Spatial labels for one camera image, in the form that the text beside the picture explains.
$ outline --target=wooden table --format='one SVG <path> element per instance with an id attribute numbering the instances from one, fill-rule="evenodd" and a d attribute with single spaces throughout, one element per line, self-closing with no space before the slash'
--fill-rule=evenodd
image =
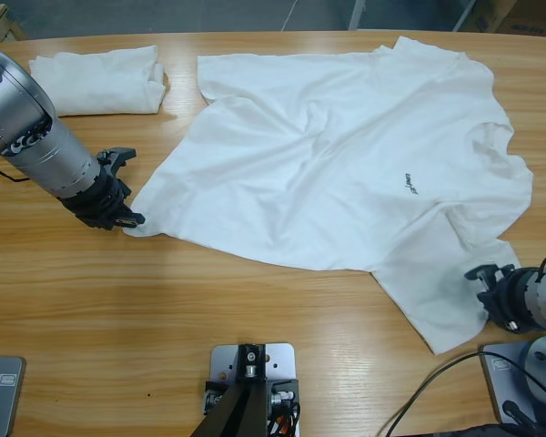
<path id="1" fill-rule="evenodd" d="M 403 32 L 465 51 L 496 74 L 516 129 L 510 152 L 536 175 L 532 207 L 505 234 L 524 265 L 546 254 L 546 38 Z M 132 35 L 0 45 L 36 55 L 157 44 L 170 88 L 153 116 L 67 117 L 93 152 L 135 147 L 120 171 L 135 192 L 205 102 L 197 55 L 341 53 L 392 46 L 399 32 Z M 15 171 L 4 163 L 1 168 Z M 433 356 L 367 273 L 287 269 L 158 236 L 89 229 L 33 183 L 0 178 L 0 354 L 26 358 L 16 436 L 185 436 L 201 420 L 215 345 L 288 341 L 296 349 L 302 432 L 370 436 L 423 378 L 479 344 L 518 340 L 489 326 Z M 494 422 L 480 363 L 443 375 L 398 433 Z"/>

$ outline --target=white t-shirt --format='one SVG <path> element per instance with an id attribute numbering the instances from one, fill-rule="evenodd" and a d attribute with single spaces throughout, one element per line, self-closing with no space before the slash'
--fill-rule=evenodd
<path id="1" fill-rule="evenodd" d="M 517 264 L 496 238 L 531 201 L 492 85 L 465 54 L 405 37 L 372 53 L 201 56 L 211 104 L 134 200 L 146 223 L 126 232 L 370 271 L 434 352 L 451 349 L 486 320 L 462 274 Z"/>

